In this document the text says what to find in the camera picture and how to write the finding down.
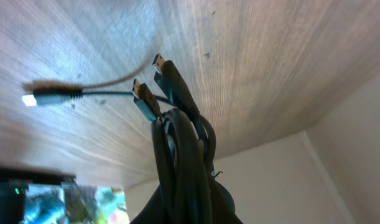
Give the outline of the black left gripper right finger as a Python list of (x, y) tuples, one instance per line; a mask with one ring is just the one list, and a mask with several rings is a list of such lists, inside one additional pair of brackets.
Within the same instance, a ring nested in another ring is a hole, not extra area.
[(235, 203), (226, 188), (208, 177), (213, 224), (243, 224), (235, 214)]

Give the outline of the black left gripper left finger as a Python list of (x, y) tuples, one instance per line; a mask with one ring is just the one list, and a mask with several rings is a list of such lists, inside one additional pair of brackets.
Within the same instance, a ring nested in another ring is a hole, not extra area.
[(158, 186), (142, 211), (130, 224), (164, 224), (165, 207)]

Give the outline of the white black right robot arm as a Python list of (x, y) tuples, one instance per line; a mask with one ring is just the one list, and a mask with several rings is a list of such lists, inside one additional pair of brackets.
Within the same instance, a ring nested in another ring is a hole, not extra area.
[(0, 166), (0, 223), (63, 223), (74, 174)]

